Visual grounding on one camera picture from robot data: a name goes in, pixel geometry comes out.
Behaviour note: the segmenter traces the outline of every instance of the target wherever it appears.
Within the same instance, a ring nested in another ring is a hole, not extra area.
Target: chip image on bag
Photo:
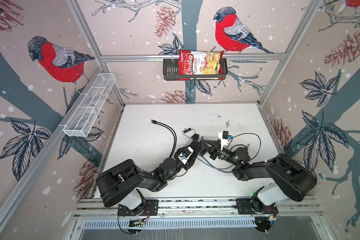
[[[180,50],[179,74],[180,75],[198,75],[198,74],[222,74],[220,65],[223,51],[201,52]],[[220,79],[223,78],[197,78],[197,79]],[[181,78],[179,80],[190,80],[190,78]]]

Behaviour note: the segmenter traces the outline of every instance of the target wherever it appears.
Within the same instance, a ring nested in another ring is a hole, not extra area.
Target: pine cone
[[[333,48],[324,58],[324,65],[331,63],[334,67],[342,63],[354,61],[360,54],[360,31],[347,35],[341,43]]]
[[[161,38],[163,35],[167,35],[175,25],[175,12],[169,6],[164,5],[157,11],[156,18],[155,34]]]
[[[90,191],[96,179],[97,167],[92,164],[91,159],[86,161],[80,169],[79,178],[77,179],[78,185],[73,189],[76,192],[75,196],[79,199],[76,204],[79,204],[81,199],[90,197]]]
[[[0,31],[12,31],[12,28],[19,25],[23,25],[23,16],[19,10],[24,10],[14,0],[0,0],[0,9],[3,13],[0,14]]]
[[[186,103],[190,97],[183,91],[175,90],[174,92],[165,92],[164,98],[160,98],[163,103]]]
[[[286,152],[289,152],[291,150],[291,131],[289,130],[289,127],[287,127],[281,118],[278,120],[273,119],[273,122],[271,122],[271,125],[273,127],[273,130],[276,133],[277,138],[280,140],[281,146],[284,148]]]

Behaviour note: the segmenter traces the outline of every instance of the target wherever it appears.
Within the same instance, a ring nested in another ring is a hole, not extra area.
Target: mesh basket
[[[113,84],[115,84],[115,76],[112,73],[99,74],[95,83],[86,93],[79,107],[64,127],[63,131],[68,136],[88,136]]]

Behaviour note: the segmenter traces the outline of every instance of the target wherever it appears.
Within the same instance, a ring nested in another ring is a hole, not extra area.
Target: bird wing
[[[52,64],[58,68],[70,68],[74,65],[76,56],[72,48],[60,47],[52,44],[56,52],[56,57]]]
[[[223,30],[226,35],[236,41],[243,40],[251,32],[251,30],[247,26],[240,22],[240,19],[238,17],[236,17],[236,21],[232,26],[225,27]]]

